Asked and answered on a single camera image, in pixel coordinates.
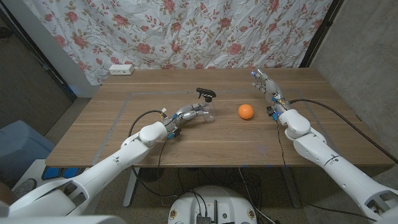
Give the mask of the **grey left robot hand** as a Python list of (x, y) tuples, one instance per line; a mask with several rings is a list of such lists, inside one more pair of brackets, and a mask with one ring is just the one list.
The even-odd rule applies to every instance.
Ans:
[(165, 118), (162, 122), (168, 133), (175, 131), (180, 127), (181, 124), (198, 115), (209, 115), (208, 111), (205, 111), (204, 107), (200, 103), (193, 105), (187, 105), (180, 108), (174, 115)]

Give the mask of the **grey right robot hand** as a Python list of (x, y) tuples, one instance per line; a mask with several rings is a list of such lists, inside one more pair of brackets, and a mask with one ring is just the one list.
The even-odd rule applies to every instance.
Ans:
[(279, 85), (266, 73), (258, 69), (256, 72), (252, 71), (251, 75), (255, 80), (252, 85), (260, 90), (265, 95), (266, 100), (272, 104), (267, 107), (269, 116), (277, 120), (282, 113), (292, 109), (290, 103), (284, 98)]

